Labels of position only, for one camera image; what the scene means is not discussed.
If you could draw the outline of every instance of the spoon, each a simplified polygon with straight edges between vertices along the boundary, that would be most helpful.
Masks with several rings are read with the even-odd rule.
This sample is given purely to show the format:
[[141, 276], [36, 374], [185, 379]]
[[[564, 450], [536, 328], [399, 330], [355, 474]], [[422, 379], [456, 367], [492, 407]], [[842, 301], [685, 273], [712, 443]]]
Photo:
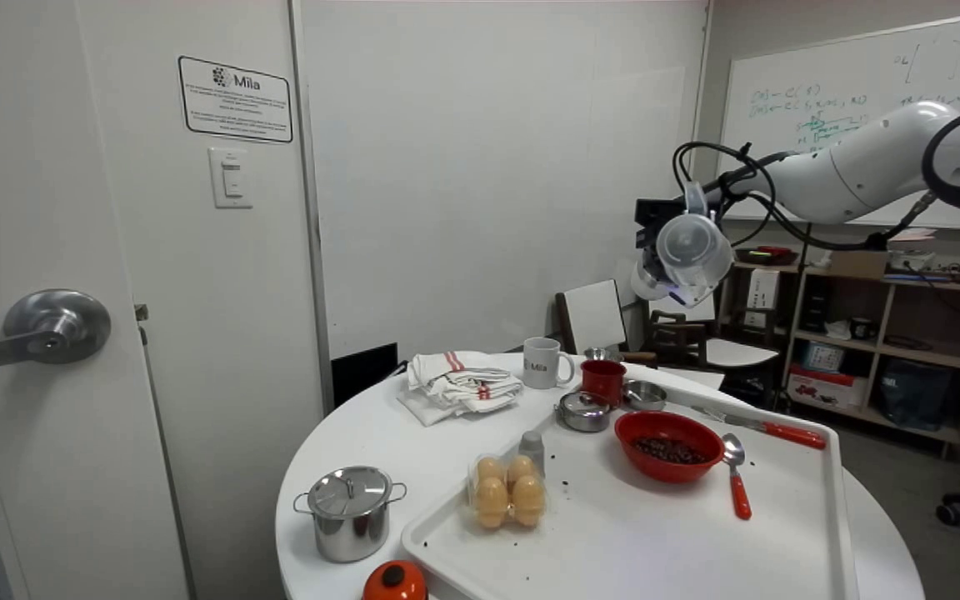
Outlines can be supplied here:
[[722, 434], [722, 461], [728, 461], [728, 469], [734, 474], [730, 484], [734, 484], [734, 510], [741, 519], [750, 519], [750, 497], [745, 497], [745, 488], [742, 488], [742, 476], [741, 476], [741, 462], [745, 461], [745, 450], [741, 443], [741, 436], [734, 434]]

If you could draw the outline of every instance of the white wall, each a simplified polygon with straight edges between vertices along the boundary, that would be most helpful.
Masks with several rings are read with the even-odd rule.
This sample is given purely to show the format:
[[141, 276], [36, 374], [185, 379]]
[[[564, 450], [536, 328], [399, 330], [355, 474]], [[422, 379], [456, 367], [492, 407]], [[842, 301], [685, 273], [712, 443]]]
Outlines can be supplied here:
[[[960, 16], [960, 0], [716, 0], [701, 133], [704, 141], [721, 141], [728, 73], [738, 57], [780, 54], [832, 38], [948, 16]], [[741, 238], [750, 222], [730, 222], [728, 230], [730, 238]], [[960, 259], [960, 234], [942, 230], [932, 251]]]
[[329, 353], [505, 351], [634, 259], [692, 131], [698, 0], [296, 0]]
[[[124, 253], [154, 312], [154, 379], [195, 598], [268, 598], [281, 474], [319, 419], [299, 148], [190, 133], [175, 57], [292, 79], [286, 2], [78, 6]], [[254, 209], [213, 209], [209, 142], [251, 154]]]

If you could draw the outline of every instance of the cabinet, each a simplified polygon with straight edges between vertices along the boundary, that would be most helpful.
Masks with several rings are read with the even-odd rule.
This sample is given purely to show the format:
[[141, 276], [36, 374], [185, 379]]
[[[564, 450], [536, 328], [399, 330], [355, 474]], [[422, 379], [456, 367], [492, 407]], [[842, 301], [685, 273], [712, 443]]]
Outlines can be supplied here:
[[745, 284], [738, 268], [721, 330], [783, 353], [790, 402], [960, 447], [960, 284], [783, 268], [766, 330], [742, 328]]

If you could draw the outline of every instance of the door handle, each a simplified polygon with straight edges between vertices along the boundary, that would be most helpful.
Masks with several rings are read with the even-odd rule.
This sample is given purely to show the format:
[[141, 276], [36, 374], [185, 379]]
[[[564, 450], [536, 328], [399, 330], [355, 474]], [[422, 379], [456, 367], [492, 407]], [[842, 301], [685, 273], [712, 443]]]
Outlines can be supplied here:
[[2, 363], [78, 363], [111, 337], [108, 308], [80, 290], [53, 286], [15, 301], [2, 320]]

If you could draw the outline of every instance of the towel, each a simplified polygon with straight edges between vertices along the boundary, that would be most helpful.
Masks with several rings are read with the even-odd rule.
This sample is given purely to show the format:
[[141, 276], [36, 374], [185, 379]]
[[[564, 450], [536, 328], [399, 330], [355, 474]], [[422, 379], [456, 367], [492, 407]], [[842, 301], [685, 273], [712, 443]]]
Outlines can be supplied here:
[[418, 353], [405, 367], [411, 393], [404, 402], [419, 422], [440, 422], [446, 418], [504, 411], [520, 388], [504, 357], [471, 351]]

